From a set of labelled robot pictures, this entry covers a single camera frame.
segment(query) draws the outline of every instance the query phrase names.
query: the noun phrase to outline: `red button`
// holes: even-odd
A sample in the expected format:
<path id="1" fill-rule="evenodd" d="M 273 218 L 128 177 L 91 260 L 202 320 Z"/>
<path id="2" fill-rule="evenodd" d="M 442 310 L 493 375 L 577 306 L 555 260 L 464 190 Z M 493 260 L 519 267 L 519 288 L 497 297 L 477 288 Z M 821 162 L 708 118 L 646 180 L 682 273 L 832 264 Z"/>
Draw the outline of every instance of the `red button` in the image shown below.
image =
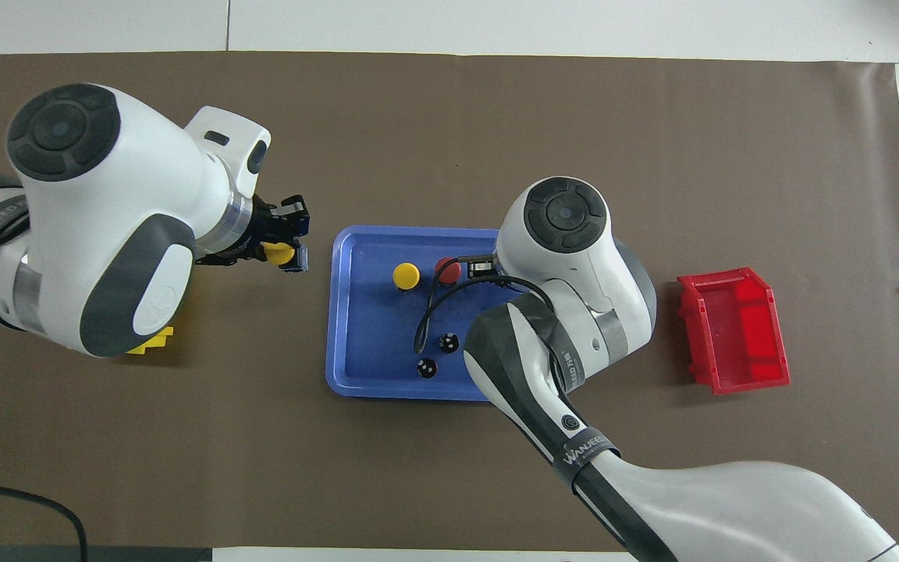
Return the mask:
<path id="1" fill-rule="evenodd" d="M 435 271 L 439 271 L 439 268 L 442 268 L 442 264 L 447 263 L 452 258 L 443 258 L 435 263 Z M 460 263 L 453 263 L 449 267 L 446 267 L 446 270 L 442 272 L 442 275 L 439 275 L 439 283 L 443 285 L 456 285 L 457 281 L 460 281 L 460 274 L 463 271 L 463 268 L 460 267 Z"/>

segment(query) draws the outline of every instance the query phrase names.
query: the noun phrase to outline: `red plastic bin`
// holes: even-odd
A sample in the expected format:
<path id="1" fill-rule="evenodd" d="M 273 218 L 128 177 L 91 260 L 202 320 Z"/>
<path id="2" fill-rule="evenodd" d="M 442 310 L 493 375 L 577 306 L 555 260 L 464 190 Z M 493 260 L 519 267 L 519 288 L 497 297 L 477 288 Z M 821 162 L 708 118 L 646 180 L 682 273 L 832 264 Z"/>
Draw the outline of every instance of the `red plastic bin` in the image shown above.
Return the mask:
<path id="1" fill-rule="evenodd" d="M 689 372 L 713 394 L 789 384 L 772 288 L 752 268 L 678 278 Z"/>

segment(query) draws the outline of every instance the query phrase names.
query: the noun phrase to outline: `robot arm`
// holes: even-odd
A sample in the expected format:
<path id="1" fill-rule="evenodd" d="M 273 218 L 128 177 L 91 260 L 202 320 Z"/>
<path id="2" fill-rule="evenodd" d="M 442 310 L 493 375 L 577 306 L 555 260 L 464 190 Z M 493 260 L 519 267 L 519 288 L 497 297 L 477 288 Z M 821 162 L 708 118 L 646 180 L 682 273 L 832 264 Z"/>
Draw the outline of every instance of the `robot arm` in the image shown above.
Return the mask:
<path id="1" fill-rule="evenodd" d="M 28 102 L 8 131 L 20 181 L 0 175 L 0 324 L 118 355 L 168 324 L 194 263 L 305 270 L 303 197 L 254 195 L 270 142 L 227 111 L 180 129 L 92 84 Z"/>
<path id="2" fill-rule="evenodd" d="M 464 362 L 481 391 L 641 561 L 899 562 L 896 542 L 824 477 L 765 462 L 641 468 L 574 411 L 567 392 L 653 331 L 652 282 L 609 232 L 599 192 L 574 178 L 537 182 L 513 204 L 499 266 L 553 310 L 524 294 L 474 320 Z"/>

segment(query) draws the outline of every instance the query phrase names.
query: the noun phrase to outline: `yellow object in gripper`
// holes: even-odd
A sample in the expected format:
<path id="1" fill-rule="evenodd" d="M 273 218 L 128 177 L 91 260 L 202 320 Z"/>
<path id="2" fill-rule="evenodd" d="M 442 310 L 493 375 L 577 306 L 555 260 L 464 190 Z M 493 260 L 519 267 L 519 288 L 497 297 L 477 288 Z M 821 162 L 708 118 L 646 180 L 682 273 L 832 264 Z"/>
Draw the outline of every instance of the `yellow object in gripper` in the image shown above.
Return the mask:
<path id="1" fill-rule="evenodd" d="M 297 250 L 286 244 L 286 242 L 263 242 L 261 243 L 265 249 L 265 259 L 268 259 L 272 265 L 284 265 L 293 259 L 293 254 Z"/>
<path id="2" fill-rule="evenodd" d="M 166 326 L 162 328 L 161 332 L 155 334 L 153 338 L 150 338 L 150 340 L 143 342 L 143 344 L 135 347 L 127 353 L 131 355 L 144 355 L 144 352 L 146 352 L 149 347 L 165 347 L 165 338 L 171 336 L 172 332 L 175 332 L 175 330 L 171 326 Z"/>

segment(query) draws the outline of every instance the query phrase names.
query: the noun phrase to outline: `black wire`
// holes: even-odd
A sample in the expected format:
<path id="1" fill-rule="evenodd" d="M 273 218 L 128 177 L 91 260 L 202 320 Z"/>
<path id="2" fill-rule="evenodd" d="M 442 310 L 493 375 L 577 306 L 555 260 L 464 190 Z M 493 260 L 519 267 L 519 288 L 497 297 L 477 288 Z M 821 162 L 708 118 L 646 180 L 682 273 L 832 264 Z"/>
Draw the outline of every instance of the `black wire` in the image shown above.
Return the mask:
<path id="1" fill-rule="evenodd" d="M 478 283 L 514 283 L 517 285 L 522 285 L 525 288 L 528 288 L 530 291 L 536 293 L 540 299 L 542 299 L 543 304 L 546 305 L 547 308 L 550 309 L 550 312 L 553 312 L 553 302 L 550 301 L 550 297 L 546 296 L 546 293 L 543 292 L 538 286 L 534 283 L 531 283 L 525 279 L 521 279 L 518 277 L 512 277 L 511 275 L 485 275 L 482 277 L 478 277 L 477 279 L 471 279 L 465 283 L 461 283 L 460 285 L 456 285 L 453 289 L 449 289 L 446 291 L 446 294 L 443 294 L 442 297 L 436 299 L 434 303 L 429 304 L 428 308 L 425 309 L 425 315 L 422 315 L 421 321 L 418 323 L 417 330 L 414 331 L 414 352 L 421 354 L 425 349 L 425 339 L 428 338 L 428 320 L 432 317 L 432 313 L 435 312 L 436 308 L 439 308 L 439 305 L 443 302 L 446 302 L 446 299 L 449 299 L 457 292 L 464 290 L 465 288 L 470 287 L 471 285 L 477 285 Z"/>
<path id="2" fill-rule="evenodd" d="M 30 492 L 24 492 L 22 490 L 14 490 L 12 488 L 3 488 L 0 486 L 0 496 L 33 502 L 35 504 L 53 509 L 61 515 L 64 515 L 68 519 L 68 521 L 71 522 L 72 526 L 75 527 L 75 534 L 78 535 L 79 560 L 81 560 L 81 562 L 88 562 L 89 543 L 85 538 L 85 527 L 82 526 L 82 521 L 78 518 L 78 515 L 75 515 L 75 512 L 72 512 L 72 510 L 52 499 L 45 498 L 44 496 L 39 496 L 37 494 L 31 494 Z"/>
<path id="3" fill-rule="evenodd" d="M 453 258 L 447 261 L 445 264 L 439 266 L 438 270 L 435 270 L 435 277 L 432 277 L 432 284 L 428 286 L 428 299 L 425 302 L 425 310 L 432 308 L 432 299 L 435 298 L 435 288 L 439 287 L 439 277 L 442 276 L 442 272 L 446 271 L 447 267 L 450 267 L 454 263 L 460 263 L 459 258 Z M 421 335 L 418 334 L 418 331 L 414 332 L 414 352 L 421 353 L 421 349 L 418 349 L 418 338 L 421 337 L 421 341 L 425 342 L 428 339 L 428 320 L 425 321 L 425 326 L 421 327 Z M 425 348 L 425 343 L 422 343 L 421 348 Z"/>
<path id="4" fill-rule="evenodd" d="M 0 246 L 7 244 L 30 230 L 30 214 L 15 217 L 10 224 L 0 229 Z"/>

